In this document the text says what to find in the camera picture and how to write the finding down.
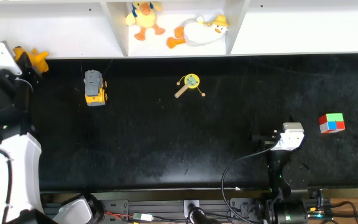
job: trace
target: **wooden floor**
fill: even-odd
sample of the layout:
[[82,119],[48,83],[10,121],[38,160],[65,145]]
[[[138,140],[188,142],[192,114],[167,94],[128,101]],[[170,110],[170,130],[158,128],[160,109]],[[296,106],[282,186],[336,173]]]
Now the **wooden floor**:
[[[331,203],[333,205],[341,203],[343,201],[350,201],[352,202],[357,209],[358,212],[358,198],[335,198],[331,199]],[[343,205],[339,208],[333,208],[333,211],[336,213],[353,213],[353,208],[350,205]],[[337,221],[339,224],[356,224],[355,218],[334,218],[335,221]],[[316,220],[310,220],[309,224],[320,224],[321,221]]]

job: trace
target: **rubik's cube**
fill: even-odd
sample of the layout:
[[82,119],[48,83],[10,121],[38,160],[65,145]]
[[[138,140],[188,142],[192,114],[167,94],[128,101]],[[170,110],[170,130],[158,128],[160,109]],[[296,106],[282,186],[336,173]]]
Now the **rubik's cube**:
[[345,130],[345,121],[341,113],[322,115],[318,123],[321,133],[336,133]]

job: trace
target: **white duck body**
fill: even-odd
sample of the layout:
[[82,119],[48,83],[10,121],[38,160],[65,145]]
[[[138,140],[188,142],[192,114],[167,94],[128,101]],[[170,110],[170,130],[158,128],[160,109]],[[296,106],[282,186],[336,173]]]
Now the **white duck body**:
[[227,27],[225,27],[224,32],[218,33],[215,31],[216,25],[208,26],[197,22],[196,19],[186,21],[184,27],[183,32],[186,44],[194,47],[210,44],[219,40],[225,35],[227,30]]

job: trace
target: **black tabletop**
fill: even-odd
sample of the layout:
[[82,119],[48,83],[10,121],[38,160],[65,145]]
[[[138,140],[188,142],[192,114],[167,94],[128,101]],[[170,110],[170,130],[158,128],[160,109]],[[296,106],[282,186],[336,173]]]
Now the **black tabletop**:
[[[291,116],[305,129],[293,159],[310,187],[358,187],[358,54],[49,60],[32,119],[47,191],[219,187],[224,168],[255,152],[254,115],[271,134]],[[85,102],[84,73],[108,81],[106,106]],[[199,88],[176,99],[179,79]],[[318,118],[343,113],[346,130],[321,134]],[[228,187],[269,186],[264,156],[235,165]]]

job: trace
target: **duck plush toy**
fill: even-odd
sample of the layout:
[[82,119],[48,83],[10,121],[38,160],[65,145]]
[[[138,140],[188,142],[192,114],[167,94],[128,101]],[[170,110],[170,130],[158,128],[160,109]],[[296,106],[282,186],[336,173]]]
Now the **duck plush toy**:
[[160,12],[162,6],[159,2],[132,2],[132,12],[126,17],[126,24],[132,26],[137,24],[140,27],[140,32],[135,34],[138,40],[146,39],[146,30],[153,27],[155,34],[161,35],[165,29],[157,25],[157,15],[155,10]]
[[204,22],[204,18],[199,16],[196,19],[190,19],[185,22],[183,26],[175,29],[175,37],[169,37],[167,45],[169,48],[174,48],[178,44],[188,44],[189,46],[201,46],[210,44],[222,38],[229,24],[226,22],[224,15],[218,15],[216,20],[212,23]]

